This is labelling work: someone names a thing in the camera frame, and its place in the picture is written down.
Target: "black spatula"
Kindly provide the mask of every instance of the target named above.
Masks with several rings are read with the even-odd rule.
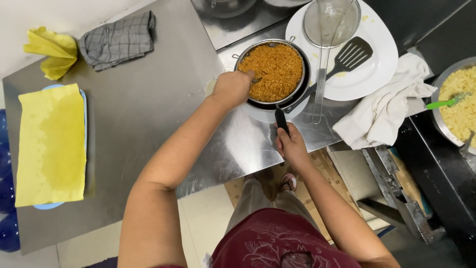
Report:
[[[336,65],[330,73],[327,74],[326,80],[331,78],[334,74],[339,72],[350,72],[366,62],[374,51],[370,45],[364,39],[356,36],[352,38],[337,54],[334,59]],[[303,100],[309,97],[314,91],[316,91],[317,83],[308,87],[306,91],[302,94],[299,100],[290,105],[288,108],[284,109],[284,112],[290,113],[294,108],[296,108]]]

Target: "floor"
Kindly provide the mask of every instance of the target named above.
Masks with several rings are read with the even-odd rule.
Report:
[[[355,200],[378,195],[378,186],[360,151],[329,152],[329,156]],[[201,260],[221,240],[233,204],[224,185],[177,202],[187,264],[191,268],[204,268]],[[362,215],[374,230],[388,225],[365,211]],[[78,268],[115,257],[121,224],[117,222],[25,256],[19,251],[0,252],[0,268]]]

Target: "white oval plate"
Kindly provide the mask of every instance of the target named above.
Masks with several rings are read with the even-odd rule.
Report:
[[[367,41],[374,53],[365,63],[351,72],[337,73],[326,82],[324,97],[335,101],[350,101],[365,97],[385,85],[395,73],[398,63],[398,51],[392,35],[379,16],[369,5],[358,1],[362,10],[362,18],[354,36],[359,36]],[[296,36],[293,41],[306,53],[311,63],[311,83],[316,82],[319,68],[320,49],[311,44],[302,27],[302,20],[306,8],[305,5],[298,10],[288,23],[286,28],[286,40]],[[331,49],[329,53],[329,65],[327,72],[334,68],[334,58],[343,46]]]

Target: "stainless steel table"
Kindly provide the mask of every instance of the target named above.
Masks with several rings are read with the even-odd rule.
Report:
[[[129,191],[161,144],[205,98],[206,83],[229,66],[228,56],[265,37],[284,37],[286,22],[265,28],[215,52],[189,0],[161,0],[152,10],[155,50],[146,57],[94,72],[83,59],[59,83],[78,83],[88,96],[87,195],[52,210],[18,208],[23,254],[120,221]],[[18,166],[21,105],[18,95],[57,82],[36,62],[3,79],[14,176]],[[309,151],[340,141],[332,125],[356,102],[325,102],[323,122],[310,124],[312,105],[291,120]],[[222,122],[185,181],[178,198],[280,163],[276,129],[242,108]]]

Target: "left hand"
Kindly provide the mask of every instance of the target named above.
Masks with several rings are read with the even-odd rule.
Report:
[[[249,87],[255,76],[254,71],[225,72],[218,76],[217,83],[210,95],[222,103],[229,111],[248,99]]]

